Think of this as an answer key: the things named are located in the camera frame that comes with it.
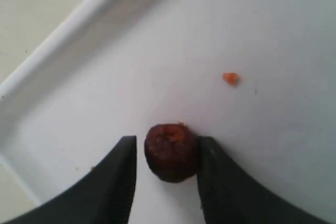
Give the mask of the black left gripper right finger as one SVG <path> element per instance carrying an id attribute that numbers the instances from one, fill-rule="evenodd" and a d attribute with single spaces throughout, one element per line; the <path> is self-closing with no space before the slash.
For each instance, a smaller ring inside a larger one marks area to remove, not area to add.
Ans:
<path id="1" fill-rule="evenodd" d="M 252 178 L 213 137 L 197 141 L 197 187 L 206 223 L 327 223 Z"/>

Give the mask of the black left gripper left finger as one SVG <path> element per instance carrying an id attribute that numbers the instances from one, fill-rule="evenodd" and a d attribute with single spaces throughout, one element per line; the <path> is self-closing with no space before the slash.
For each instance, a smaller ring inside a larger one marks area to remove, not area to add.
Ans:
<path id="1" fill-rule="evenodd" d="M 136 185 L 136 139 L 122 137 L 80 181 L 9 223 L 128 223 Z"/>

